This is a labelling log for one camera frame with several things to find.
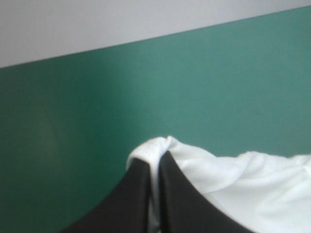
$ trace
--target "green wall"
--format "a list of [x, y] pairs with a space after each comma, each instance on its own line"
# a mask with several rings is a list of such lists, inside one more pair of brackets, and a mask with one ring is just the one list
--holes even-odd
[[311, 7], [0, 69], [0, 232], [54, 233], [130, 151], [311, 153]]

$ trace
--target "crumpled white fabric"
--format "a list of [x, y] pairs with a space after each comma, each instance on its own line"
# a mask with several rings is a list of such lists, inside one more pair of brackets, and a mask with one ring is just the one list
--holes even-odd
[[159, 231], [158, 166], [168, 150], [192, 185], [244, 227], [256, 233], [311, 233], [311, 154], [286, 158], [249, 151], [216, 157], [171, 136], [141, 144], [127, 161], [129, 167], [138, 158], [151, 168], [149, 233]]

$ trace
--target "white ceiling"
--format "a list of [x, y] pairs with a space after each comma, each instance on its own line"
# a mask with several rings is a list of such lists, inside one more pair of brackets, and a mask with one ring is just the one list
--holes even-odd
[[311, 5], [311, 0], [0, 0], [0, 67]]

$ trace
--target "wall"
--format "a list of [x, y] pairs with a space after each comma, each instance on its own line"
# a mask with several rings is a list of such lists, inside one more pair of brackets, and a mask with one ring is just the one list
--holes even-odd
[[311, 0], [1, 0], [0, 67], [311, 5]]
[[311, 152], [311, 7], [0, 69], [0, 231], [54, 233], [130, 151]]

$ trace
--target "white cloth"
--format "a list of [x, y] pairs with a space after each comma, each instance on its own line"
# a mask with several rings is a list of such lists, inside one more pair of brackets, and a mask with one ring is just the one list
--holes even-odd
[[256, 233], [311, 233], [311, 154], [286, 158], [249, 151], [215, 157], [171, 136], [143, 143], [127, 162], [139, 158], [151, 168], [150, 233], [159, 230], [158, 166], [167, 150], [192, 185], [244, 227]]

